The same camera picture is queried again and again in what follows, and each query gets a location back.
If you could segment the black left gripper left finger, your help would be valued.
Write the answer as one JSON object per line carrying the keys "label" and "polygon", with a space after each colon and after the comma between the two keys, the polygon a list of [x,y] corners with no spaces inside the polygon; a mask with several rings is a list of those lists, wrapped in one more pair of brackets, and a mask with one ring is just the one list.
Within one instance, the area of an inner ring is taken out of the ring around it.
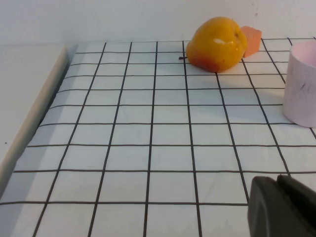
{"label": "black left gripper left finger", "polygon": [[298,209],[276,180],[270,177],[253,178],[247,217],[252,237],[304,235],[304,225]]}

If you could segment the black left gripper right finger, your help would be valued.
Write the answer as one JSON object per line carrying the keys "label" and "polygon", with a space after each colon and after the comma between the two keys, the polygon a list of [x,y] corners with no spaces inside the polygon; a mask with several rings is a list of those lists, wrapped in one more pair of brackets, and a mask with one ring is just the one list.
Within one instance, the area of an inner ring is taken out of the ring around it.
{"label": "black left gripper right finger", "polygon": [[316,192],[287,176],[279,175],[277,184],[291,205],[292,212],[304,227],[304,235],[316,236]]}

